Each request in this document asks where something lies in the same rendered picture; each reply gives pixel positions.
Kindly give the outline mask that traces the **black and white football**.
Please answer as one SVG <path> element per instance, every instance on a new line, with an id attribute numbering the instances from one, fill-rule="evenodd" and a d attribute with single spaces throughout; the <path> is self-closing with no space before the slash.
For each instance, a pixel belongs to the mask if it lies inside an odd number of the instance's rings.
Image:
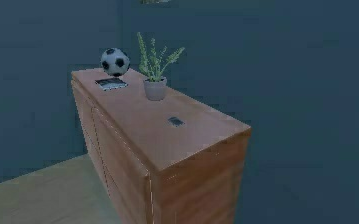
<path id="1" fill-rule="evenodd" d="M 108 75 L 120 77 L 128 71 L 130 58 L 121 49 L 109 48 L 103 52 L 100 65 Z"/>

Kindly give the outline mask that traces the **green plant in grey pot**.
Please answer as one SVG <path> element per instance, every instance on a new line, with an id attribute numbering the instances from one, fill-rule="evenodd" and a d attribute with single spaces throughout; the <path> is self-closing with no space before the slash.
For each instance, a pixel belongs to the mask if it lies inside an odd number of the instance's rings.
<path id="1" fill-rule="evenodd" d="M 158 53 L 154 38 L 151 39 L 150 48 L 147 48 L 140 32 L 137 33 L 137 40 L 140 51 L 139 70 L 146 76 L 143 81 L 146 98 L 150 101 L 161 101 L 165 98 L 167 90 L 167 78 L 164 76 L 164 72 L 169 65 L 178 61 L 185 48 L 180 47 L 163 59 L 168 49 L 167 46 Z"/>

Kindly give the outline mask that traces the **brown wooden cupboard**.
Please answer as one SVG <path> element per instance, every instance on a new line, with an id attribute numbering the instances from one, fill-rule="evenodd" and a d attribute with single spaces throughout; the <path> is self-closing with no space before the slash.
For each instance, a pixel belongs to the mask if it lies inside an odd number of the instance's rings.
<path id="1" fill-rule="evenodd" d="M 124 88 L 103 91 L 107 77 L 74 71 L 71 86 L 118 224 L 234 224 L 250 126 L 174 89 L 150 101 L 135 70 Z"/>

